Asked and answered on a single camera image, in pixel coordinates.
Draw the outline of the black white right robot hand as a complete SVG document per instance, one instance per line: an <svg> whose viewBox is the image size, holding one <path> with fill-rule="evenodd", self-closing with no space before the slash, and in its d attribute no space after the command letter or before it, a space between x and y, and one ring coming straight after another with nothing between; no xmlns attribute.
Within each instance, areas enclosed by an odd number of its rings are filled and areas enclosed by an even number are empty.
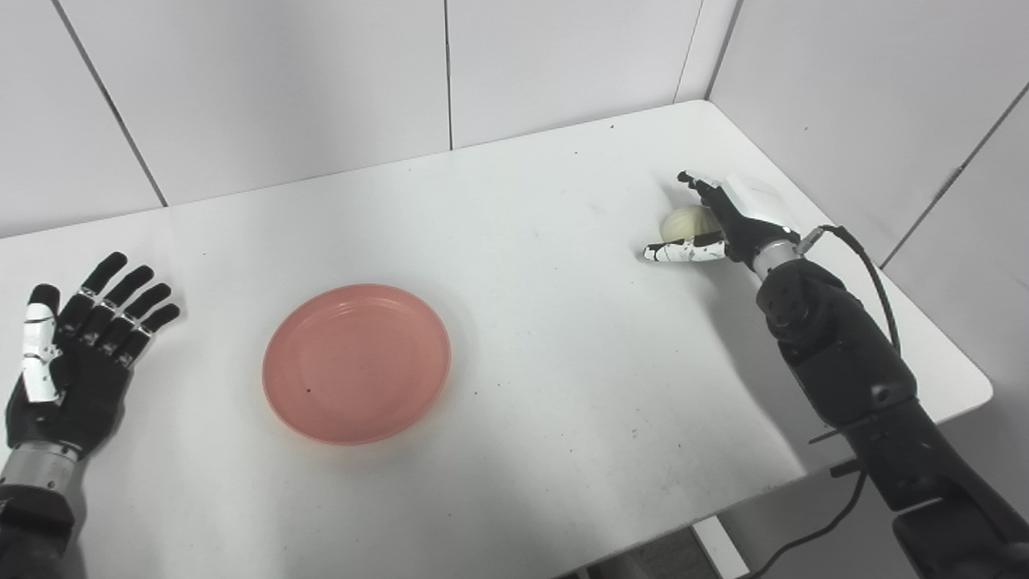
<svg viewBox="0 0 1029 579"><path fill-rule="evenodd" d="M776 193L749 186L738 176L720 181L683 171L677 176L699 196L717 223L717 230L648 244L641 257L665 263L729 260L749 267L760 278L800 260L801 234L788 208Z"/></svg>

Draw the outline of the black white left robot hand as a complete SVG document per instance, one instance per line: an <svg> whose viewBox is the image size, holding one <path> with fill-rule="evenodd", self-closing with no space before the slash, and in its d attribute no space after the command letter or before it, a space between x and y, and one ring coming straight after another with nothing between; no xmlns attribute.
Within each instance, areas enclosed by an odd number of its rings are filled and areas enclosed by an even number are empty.
<svg viewBox="0 0 1029 579"><path fill-rule="evenodd" d="M86 458L113 435L133 367L180 315L150 267L127 264L125 253L109 254L67 299L54 285L32 290L5 409L12 450L43 443Z"/></svg>

